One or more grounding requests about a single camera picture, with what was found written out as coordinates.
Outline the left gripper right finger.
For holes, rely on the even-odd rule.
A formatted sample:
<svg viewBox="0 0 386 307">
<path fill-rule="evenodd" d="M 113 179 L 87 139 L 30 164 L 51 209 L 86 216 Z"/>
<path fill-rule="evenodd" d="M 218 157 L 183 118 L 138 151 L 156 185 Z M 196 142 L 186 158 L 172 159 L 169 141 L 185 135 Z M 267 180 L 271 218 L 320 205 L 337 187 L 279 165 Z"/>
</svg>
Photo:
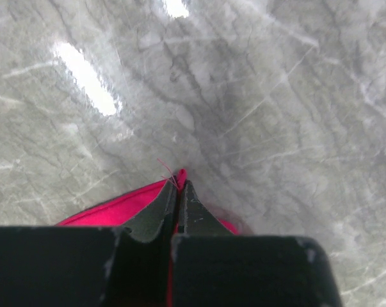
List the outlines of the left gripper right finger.
<svg viewBox="0 0 386 307">
<path fill-rule="evenodd" d="M 329 259 L 309 237 L 236 235 L 181 195 L 172 238 L 172 306 L 340 306 Z"/>
</svg>

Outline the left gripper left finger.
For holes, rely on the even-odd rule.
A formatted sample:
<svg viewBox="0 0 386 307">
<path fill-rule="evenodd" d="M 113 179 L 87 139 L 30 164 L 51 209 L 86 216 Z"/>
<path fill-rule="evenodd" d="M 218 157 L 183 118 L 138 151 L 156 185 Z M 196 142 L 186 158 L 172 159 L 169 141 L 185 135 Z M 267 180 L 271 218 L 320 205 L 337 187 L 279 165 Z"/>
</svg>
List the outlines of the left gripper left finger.
<svg viewBox="0 0 386 307">
<path fill-rule="evenodd" d="M 0 306 L 108 303 L 119 235 L 94 226 L 0 226 Z"/>
</svg>

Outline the pink t shirt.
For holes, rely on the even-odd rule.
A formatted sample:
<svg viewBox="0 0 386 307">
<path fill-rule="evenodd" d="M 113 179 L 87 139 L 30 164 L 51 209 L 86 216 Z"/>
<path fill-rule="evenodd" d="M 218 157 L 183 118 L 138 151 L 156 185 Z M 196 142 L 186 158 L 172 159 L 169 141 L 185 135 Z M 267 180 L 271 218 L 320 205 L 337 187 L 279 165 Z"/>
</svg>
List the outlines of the pink t shirt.
<svg viewBox="0 0 386 307">
<path fill-rule="evenodd" d="M 59 224 L 111 228 L 119 235 L 108 267 L 108 303 L 172 306 L 171 240 L 176 233 L 184 233 L 188 218 L 197 224 L 197 235 L 238 233 L 232 223 L 218 219 L 198 200 L 184 168 Z"/>
</svg>

